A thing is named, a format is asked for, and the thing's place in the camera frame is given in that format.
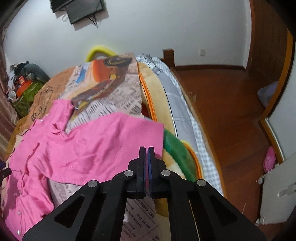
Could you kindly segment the pink knit cardigan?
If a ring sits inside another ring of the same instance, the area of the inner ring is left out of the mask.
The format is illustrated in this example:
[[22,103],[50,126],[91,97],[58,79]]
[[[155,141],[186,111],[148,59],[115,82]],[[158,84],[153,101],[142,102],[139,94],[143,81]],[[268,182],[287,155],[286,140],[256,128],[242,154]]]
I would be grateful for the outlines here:
[[70,101],[54,101],[9,158],[12,173],[7,179],[3,218],[17,240],[53,211],[48,180],[79,186],[90,180],[104,182],[125,171],[140,147],[153,147],[157,155],[163,152],[161,123],[113,113],[66,133],[72,111]]

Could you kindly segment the yellow plush blanket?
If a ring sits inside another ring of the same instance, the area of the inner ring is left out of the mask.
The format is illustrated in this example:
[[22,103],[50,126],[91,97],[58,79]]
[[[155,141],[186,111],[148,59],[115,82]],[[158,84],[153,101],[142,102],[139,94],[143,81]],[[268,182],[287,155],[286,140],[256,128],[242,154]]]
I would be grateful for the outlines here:
[[161,159],[166,168],[189,181],[203,178],[199,159],[191,145],[177,138],[169,107],[169,101],[160,79],[144,63],[138,62],[139,78],[142,85],[143,111],[153,121],[164,125],[163,153]]

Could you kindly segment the grey foam floor mat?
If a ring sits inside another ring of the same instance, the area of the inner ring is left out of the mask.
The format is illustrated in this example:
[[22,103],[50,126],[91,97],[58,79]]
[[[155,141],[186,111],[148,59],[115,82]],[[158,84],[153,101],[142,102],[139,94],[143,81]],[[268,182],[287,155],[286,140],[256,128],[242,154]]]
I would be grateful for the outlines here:
[[286,222],[295,207],[295,155],[276,165],[263,177],[261,208],[257,225]]

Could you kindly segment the grey checked mattress sheet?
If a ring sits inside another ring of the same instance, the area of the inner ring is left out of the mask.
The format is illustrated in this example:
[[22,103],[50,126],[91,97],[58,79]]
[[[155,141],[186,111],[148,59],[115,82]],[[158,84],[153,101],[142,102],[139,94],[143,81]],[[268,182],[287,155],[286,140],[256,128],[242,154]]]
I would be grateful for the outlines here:
[[168,98],[177,137],[190,144],[201,164],[204,179],[220,194],[223,194],[218,165],[215,163],[214,155],[202,130],[200,120],[177,77],[158,57],[141,54],[136,59],[148,66],[159,78]]

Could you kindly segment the pink spotted slipper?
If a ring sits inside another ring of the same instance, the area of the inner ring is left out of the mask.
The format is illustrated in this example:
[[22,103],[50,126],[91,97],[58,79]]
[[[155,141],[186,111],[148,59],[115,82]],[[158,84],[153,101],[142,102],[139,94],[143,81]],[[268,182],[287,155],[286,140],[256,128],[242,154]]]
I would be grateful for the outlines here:
[[265,173],[271,171],[276,165],[276,155],[272,146],[267,149],[266,156],[263,161],[263,170]]

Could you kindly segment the striped red curtain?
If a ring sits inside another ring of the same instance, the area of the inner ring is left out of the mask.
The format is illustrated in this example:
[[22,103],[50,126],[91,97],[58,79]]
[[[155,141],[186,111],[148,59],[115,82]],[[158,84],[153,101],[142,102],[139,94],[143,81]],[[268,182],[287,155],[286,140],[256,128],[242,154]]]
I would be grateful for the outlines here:
[[8,83],[9,76],[6,71],[6,61],[4,57],[4,38],[1,31],[1,161],[4,161],[7,157],[6,149],[8,147],[10,138],[12,133],[15,129],[15,126],[19,120],[18,114],[16,113],[15,109],[11,105],[11,103],[7,100],[6,91],[8,90]]

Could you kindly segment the newspaper print bed cover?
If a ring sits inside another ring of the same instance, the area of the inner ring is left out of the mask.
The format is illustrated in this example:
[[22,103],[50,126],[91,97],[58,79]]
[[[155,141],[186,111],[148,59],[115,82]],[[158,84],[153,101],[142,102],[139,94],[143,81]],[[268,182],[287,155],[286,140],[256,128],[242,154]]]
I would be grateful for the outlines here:
[[[143,118],[142,93],[134,54],[94,60],[76,67],[59,99],[68,100],[73,105],[66,133],[113,113]],[[49,112],[34,109],[33,122],[42,120]]]

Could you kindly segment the green camouflage storage box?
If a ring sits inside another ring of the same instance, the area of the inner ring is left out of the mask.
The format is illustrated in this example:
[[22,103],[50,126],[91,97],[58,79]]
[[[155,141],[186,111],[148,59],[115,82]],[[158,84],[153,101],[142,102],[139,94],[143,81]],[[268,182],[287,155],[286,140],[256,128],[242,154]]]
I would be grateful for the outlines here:
[[23,118],[29,113],[30,107],[34,102],[34,97],[38,91],[43,87],[44,82],[33,81],[27,90],[12,103],[19,118]]

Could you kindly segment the orange box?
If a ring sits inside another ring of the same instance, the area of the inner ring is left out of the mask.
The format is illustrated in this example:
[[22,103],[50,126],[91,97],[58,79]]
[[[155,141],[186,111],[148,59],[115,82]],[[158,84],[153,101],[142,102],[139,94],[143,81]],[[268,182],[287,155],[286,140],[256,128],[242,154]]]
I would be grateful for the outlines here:
[[33,82],[32,82],[32,80],[29,80],[29,79],[25,78],[23,75],[21,75],[18,78],[18,83],[19,83],[19,85],[16,90],[16,95],[17,95],[17,97],[20,97]]

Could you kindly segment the grey plush toy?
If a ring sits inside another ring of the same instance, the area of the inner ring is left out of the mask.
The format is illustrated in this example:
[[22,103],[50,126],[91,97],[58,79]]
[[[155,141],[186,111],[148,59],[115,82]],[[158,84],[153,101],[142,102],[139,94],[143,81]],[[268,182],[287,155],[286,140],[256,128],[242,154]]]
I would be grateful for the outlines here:
[[36,64],[29,63],[26,64],[21,69],[21,75],[27,76],[31,80],[39,80],[46,83],[50,80],[50,77]]

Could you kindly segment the yellow foam tube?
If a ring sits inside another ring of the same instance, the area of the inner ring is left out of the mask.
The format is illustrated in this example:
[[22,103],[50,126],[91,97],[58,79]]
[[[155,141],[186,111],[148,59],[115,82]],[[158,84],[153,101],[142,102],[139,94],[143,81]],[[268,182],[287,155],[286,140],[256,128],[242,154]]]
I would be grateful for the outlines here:
[[115,56],[116,53],[114,51],[111,51],[110,49],[103,47],[103,46],[94,46],[91,48],[91,50],[87,53],[87,56],[85,58],[85,62],[90,62],[94,59],[96,54],[102,54],[107,57]]

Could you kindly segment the wooden bed post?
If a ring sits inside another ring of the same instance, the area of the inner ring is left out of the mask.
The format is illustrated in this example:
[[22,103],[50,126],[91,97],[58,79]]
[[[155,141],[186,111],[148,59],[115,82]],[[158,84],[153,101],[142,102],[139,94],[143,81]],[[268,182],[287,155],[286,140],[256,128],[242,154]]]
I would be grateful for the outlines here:
[[169,68],[175,68],[175,55],[173,49],[163,49],[163,63]]

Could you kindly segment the wall power socket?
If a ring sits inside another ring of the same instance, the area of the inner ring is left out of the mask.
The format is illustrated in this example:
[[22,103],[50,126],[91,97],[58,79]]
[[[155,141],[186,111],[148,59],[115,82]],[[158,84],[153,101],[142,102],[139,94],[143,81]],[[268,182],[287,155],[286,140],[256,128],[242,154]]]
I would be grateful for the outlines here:
[[205,49],[200,49],[200,56],[205,56],[206,55],[206,50]]

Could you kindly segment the small wall monitor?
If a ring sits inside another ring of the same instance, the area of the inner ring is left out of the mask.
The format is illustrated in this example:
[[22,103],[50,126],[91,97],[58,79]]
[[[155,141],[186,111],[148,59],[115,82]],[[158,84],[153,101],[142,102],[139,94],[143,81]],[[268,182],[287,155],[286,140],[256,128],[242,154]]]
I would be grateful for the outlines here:
[[71,25],[103,10],[105,10],[103,0],[75,0],[66,5],[66,12]]

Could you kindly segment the large wall television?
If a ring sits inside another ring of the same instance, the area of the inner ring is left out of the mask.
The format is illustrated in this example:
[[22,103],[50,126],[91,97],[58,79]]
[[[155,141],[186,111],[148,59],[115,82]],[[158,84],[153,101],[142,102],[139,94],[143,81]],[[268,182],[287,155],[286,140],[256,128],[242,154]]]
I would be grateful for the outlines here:
[[67,6],[67,4],[71,3],[72,1],[73,0],[50,0],[51,9],[53,13],[55,13]]

